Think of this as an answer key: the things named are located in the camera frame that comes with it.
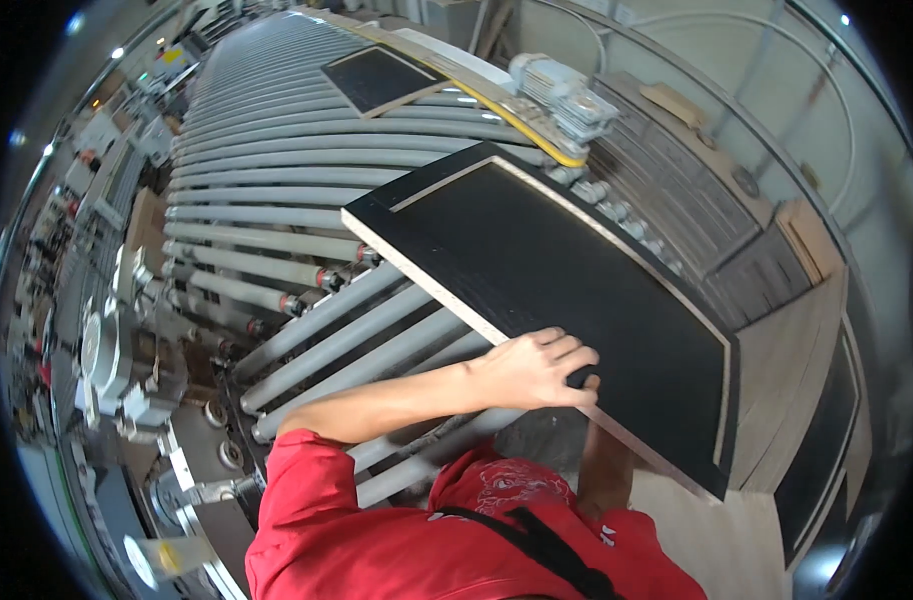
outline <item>wall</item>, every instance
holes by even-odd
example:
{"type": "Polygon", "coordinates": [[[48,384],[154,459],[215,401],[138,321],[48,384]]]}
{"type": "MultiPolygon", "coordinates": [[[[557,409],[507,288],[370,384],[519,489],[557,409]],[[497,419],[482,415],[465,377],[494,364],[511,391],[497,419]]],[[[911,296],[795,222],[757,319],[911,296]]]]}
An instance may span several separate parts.
{"type": "MultiPolygon", "coordinates": [[[[587,6],[589,2],[581,1],[587,6]]],[[[767,19],[771,0],[620,0],[630,8],[635,22],[695,11],[730,11],[767,19]]],[[[879,73],[870,51],[860,41],[856,23],[844,27],[841,10],[830,0],[810,4],[828,22],[842,30],[871,70],[879,73]]],[[[601,0],[613,15],[615,0],[601,0]]],[[[802,17],[788,9],[777,24],[809,48],[822,61],[828,59],[829,41],[802,17]]],[[[720,16],[681,17],[635,26],[639,32],[665,46],[705,73],[727,92],[738,90],[763,27],[720,16]]],[[[577,19],[550,6],[522,0],[508,28],[511,45],[520,52],[543,52],[583,73],[597,63],[596,44],[577,19]]],[[[646,83],[665,82],[700,105],[708,114],[711,131],[724,117],[724,108],[689,78],[662,59],[616,34],[605,41],[608,70],[625,70],[646,83]]],[[[834,210],[846,233],[875,309],[874,329],[878,354],[886,362],[906,360],[909,336],[907,285],[909,239],[913,230],[913,164],[898,130],[859,73],[841,56],[834,77],[849,105],[856,143],[852,180],[834,210]]],[[[817,175],[819,193],[829,206],[844,189],[849,164],[849,133],[842,104],[828,83],[816,101],[804,110],[808,95],[821,73],[820,66],[797,45],[774,33],[753,71],[739,102],[784,147],[797,163],[806,162],[817,175]]],[[[760,163],[764,150],[735,119],[719,130],[717,143],[750,171],[760,163]]],[[[763,194],[779,203],[796,194],[789,177],[775,165],[760,180],[763,194]]]]}
{"type": "Polygon", "coordinates": [[[116,68],[123,73],[127,81],[136,82],[144,73],[150,73],[152,77],[152,67],[156,61],[157,52],[160,48],[172,43],[176,35],[176,28],[181,22],[185,21],[181,20],[179,16],[169,19],[123,57],[116,68]],[[161,39],[163,43],[158,44],[157,41],[161,39]]]}

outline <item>gray roller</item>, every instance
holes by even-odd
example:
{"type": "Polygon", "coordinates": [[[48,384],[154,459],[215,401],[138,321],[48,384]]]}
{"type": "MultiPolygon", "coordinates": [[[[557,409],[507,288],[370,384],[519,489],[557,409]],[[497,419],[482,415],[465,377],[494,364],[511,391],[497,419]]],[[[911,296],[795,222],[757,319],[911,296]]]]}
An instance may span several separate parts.
{"type": "Polygon", "coordinates": [[[418,286],[411,285],[245,391],[239,399],[240,407],[251,415],[257,414],[268,402],[273,401],[286,390],[413,313],[417,308],[426,305],[430,300],[432,300],[430,294],[418,286]]]}
{"type": "Polygon", "coordinates": [[[163,276],[186,282],[214,294],[227,296],[233,300],[287,315],[298,315],[302,304],[294,295],[274,290],[262,285],[229,279],[205,270],[194,269],[190,265],[177,265],[173,261],[163,264],[163,276]]]}
{"type": "Polygon", "coordinates": [[[248,106],[249,110],[224,112],[219,116],[207,120],[198,120],[196,123],[184,123],[181,128],[183,136],[187,139],[196,134],[206,134],[216,130],[225,129],[241,123],[249,123],[257,119],[269,119],[285,114],[308,113],[310,111],[323,111],[324,109],[339,109],[346,106],[346,101],[332,92],[324,92],[317,98],[300,98],[285,103],[256,108],[248,106]]]}
{"type": "Polygon", "coordinates": [[[304,136],[328,136],[331,134],[421,134],[430,136],[451,136],[455,138],[488,139],[533,146],[534,142],[512,126],[487,123],[452,123],[426,119],[359,119],[345,118],[320,123],[298,123],[258,127],[253,130],[224,131],[209,141],[194,142],[176,150],[176,158],[190,159],[196,153],[217,150],[236,144],[262,142],[273,139],[300,138],[304,136]]]}
{"type": "Polygon", "coordinates": [[[252,123],[260,119],[270,119],[290,114],[310,113],[313,111],[324,111],[327,109],[341,109],[346,107],[346,101],[340,96],[329,96],[316,100],[303,100],[300,102],[290,102],[280,106],[271,106],[262,110],[252,110],[246,114],[235,116],[223,116],[213,120],[211,123],[198,126],[185,126],[181,132],[181,139],[193,139],[196,135],[209,134],[210,132],[222,131],[234,125],[252,123]]]}
{"type": "MultiPolygon", "coordinates": [[[[476,98],[455,96],[454,94],[430,94],[411,104],[415,106],[466,109],[468,107],[473,107],[475,102],[477,102],[476,98]]],[[[183,126],[184,136],[186,137],[186,140],[189,141],[196,135],[208,134],[235,125],[252,123],[260,119],[270,119],[313,111],[325,111],[328,109],[341,109],[348,106],[347,101],[342,96],[337,95],[333,90],[321,90],[309,94],[301,94],[299,97],[290,98],[288,102],[277,100],[266,102],[266,104],[268,105],[262,107],[251,104],[232,111],[223,109],[220,114],[207,118],[206,120],[198,119],[190,124],[185,123],[183,126]]]]}
{"type": "Polygon", "coordinates": [[[336,294],[330,295],[319,304],[298,318],[293,324],[284,327],[279,333],[260,345],[244,357],[233,369],[236,380],[246,380],[263,367],[293,350],[298,344],[310,339],[332,322],[362,305],[376,294],[386,290],[404,278],[402,272],[389,262],[384,262],[374,270],[358,276],[336,294]]]}
{"type": "Polygon", "coordinates": [[[187,189],[170,192],[167,201],[171,205],[195,203],[247,203],[247,204],[294,204],[342,207],[370,190],[357,187],[214,187],[212,189],[187,189]]]}
{"type": "MultiPolygon", "coordinates": [[[[179,156],[174,164],[184,167],[191,164],[207,162],[208,170],[216,170],[213,163],[234,157],[251,157],[266,153],[283,153],[306,150],[326,150],[343,148],[390,148],[393,150],[422,150],[437,153],[454,153],[478,144],[477,140],[441,135],[405,135],[393,133],[350,133],[336,135],[307,135],[283,139],[250,142],[235,146],[224,146],[213,150],[195,152],[189,156],[179,156]]],[[[536,148],[523,148],[511,144],[498,144],[528,162],[539,164],[546,154],[536,148]]]]}
{"type": "Polygon", "coordinates": [[[265,248],[296,255],[335,258],[337,260],[360,260],[362,244],[354,240],[342,240],[319,235],[287,233],[273,229],[253,227],[228,227],[195,222],[168,222],[162,232],[177,239],[220,242],[249,248],[265,248]]]}
{"type": "Polygon", "coordinates": [[[439,369],[440,367],[446,367],[459,360],[467,360],[468,358],[480,356],[491,348],[493,348],[493,344],[487,342],[487,338],[476,331],[471,331],[450,345],[444,347],[438,353],[433,354],[419,365],[414,366],[403,373],[402,376],[404,378],[415,376],[420,373],[439,369]]]}
{"type": "Polygon", "coordinates": [[[210,302],[202,297],[195,297],[175,289],[170,289],[166,297],[172,305],[231,330],[256,334],[263,328],[263,324],[258,318],[253,318],[247,313],[228,306],[210,302]]]}
{"type": "Polygon", "coordinates": [[[334,90],[331,85],[327,83],[315,83],[313,85],[307,85],[300,88],[299,94],[295,95],[293,92],[275,92],[270,94],[260,94],[253,100],[249,101],[240,101],[239,104],[230,104],[225,108],[221,109],[219,114],[209,115],[207,117],[198,117],[195,119],[185,118],[183,121],[184,126],[193,125],[193,126],[204,126],[210,125],[211,123],[216,123],[222,119],[228,117],[235,117],[241,114],[254,113],[256,111],[264,111],[266,109],[273,109],[276,107],[282,107],[290,105],[296,102],[308,102],[311,100],[322,100],[324,98],[331,98],[337,95],[337,90],[334,90]]]}
{"type": "Polygon", "coordinates": [[[173,188],[236,186],[240,184],[336,184],[380,187],[408,171],[362,167],[290,167],[288,169],[238,169],[223,173],[191,174],[175,178],[173,188]]]}
{"type": "MultiPolygon", "coordinates": [[[[492,348],[492,344],[487,342],[487,339],[484,338],[484,336],[476,331],[471,331],[446,346],[438,353],[433,354],[419,365],[405,372],[403,377],[432,371],[433,369],[439,369],[440,367],[446,367],[459,360],[466,360],[473,356],[479,356],[490,348],[492,348]]],[[[347,450],[347,454],[354,460],[353,473],[358,474],[364,469],[373,467],[401,448],[401,444],[394,443],[388,436],[379,436],[376,439],[358,443],[347,450]]]]}
{"type": "Polygon", "coordinates": [[[337,210],[286,208],[280,206],[171,206],[167,221],[230,221],[236,223],[269,223],[295,225],[321,230],[345,230],[337,210]]]}
{"type": "Polygon", "coordinates": [[[199,162],[185,167],[177,167],[173,170],[172,176],[174,177],[173,180],[179,182],[180,186],[199,186],[200,183],[187,183],[191,180],[191,176],[310,164],[377,165],[381,167],[409,167],[416,169],[431,162],[439,161],[446,156],[447,152],[441,151],[391,150],[389,148],[383,148],[379,151],[374,151],[370,148],[274,151],[208,160],[207,162],[199,162]]]}
{"type": "Polygon", "coordinates": [[[333,392],[340,392],[378,379],[393,367],[425,351],[428,346],[461,325],[463,325],[463,321],[457,315],[450,312],[449,309],[441,308],[417,322],[413,327],[403,331],[388,342],[382,343],[353,363],[344,366],[323,381],[297,395],[272,413],[261,416],[252,428],[254,439],[262,444],[269,443],[276,436],[277,428],[283,418],[297,406],[322,398],[333,392]]]}
{"type": "Polygon", "coordinates": [[[483,411],[436,443],[356,486],[356,502],[359,508],[372,506],[434,475],[440,467],[492,437],[525,412],[510,408],[491,408],[483,411]]]}
{"type": "MultiPolygon", "coordinates": [[[[315,100],[317,98],[326,98],[327,96],[332,96],[337,93],[337,90],[334,90],[333,86],[326,82],[312,83],[310,85],[304,85],[300,88],[298,95],[294,95],[292,90],[282,90],[268,92],[266,90],[260,89],[258,96],[253,97],[252,99],[234,99],[235,102],[231,102],[223,106],[220,111],[225,113],[226,116],[232,116],[237,111],[258,111],[260,109],[268,109],[270,107],[281,106],[297,100],[315,100]]],[[[190,116],[187,114],[184,117],[184,123],[192,122],[194,124],[206,125],[211,119],[219,118],[219,116],[190,116]]]]}
{"type": "Polygon", "coordinates": [[[322,284],[320,274],[325,271],[317,265],[305,265],[295,260],[270,258],[210,246],[196,246],[174,240],[163,242],[162,251],[169,257],[181,258],[186,262],[232,269],[278,282],[299,283],[308,287],[320,287],[322,284]]]}
{"type": "MultiPolygon", "coordinates": [[[[433,121],[457,121],[466,123],[476,123],[481,125],[491,125],[493,119],[499,119],[492,112],[476,110],[474,108],[448,108],[443,106],[401,106],[393,108],[379,115],[375,121],[384,119],[426,119],[433,121]]],[[[311,112],[298,112],[296,114],[287,114],[279,117],[270,117],[267,119],[258,119],[249,123],[227,126],[216,131],[208,131],[195,136],[180,136],[176,145],[177,150],[188,149],[191,145],[211,141],[219,138],[226,138],[234,134],[243,134],[246,132],[255,132],[267,128],[277,128],[288,125],[299,125],[301,123],[322,123],[324,121],[343,121],[348,119],[359,119],[353,108],[326,108],[323,110],[313,110],[311,112]]]]}

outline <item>person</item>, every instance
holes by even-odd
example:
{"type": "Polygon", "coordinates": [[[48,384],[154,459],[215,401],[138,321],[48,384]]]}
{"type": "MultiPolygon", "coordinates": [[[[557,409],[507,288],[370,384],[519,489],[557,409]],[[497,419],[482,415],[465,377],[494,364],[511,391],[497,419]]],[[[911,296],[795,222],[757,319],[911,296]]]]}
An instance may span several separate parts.
{"type": "Polygon", "coordinates": [[[245,558],[254,600],[705,598],[663,553],[653,520],[628,508],[634,455],[593,424],[576,493],[487,442],[443,467],[426,510],[358,507],[354,462],[341,448],[488,408],[591,406],[600,378],[583,389],[565,378],[597,361],[554,327],[291,410],[245,558]]]}
{"type": "Polygon", "coordinates": [[[86,150],[78,150],[73,154],[73,157],[79,159],[84,165],[90,167],[90,173],[97,174],[100,171],[100,168],[103,166],[103,162],[100,160],[100,157],[97,156],[97,151],[93,148],[87,148],[86,150]]]}

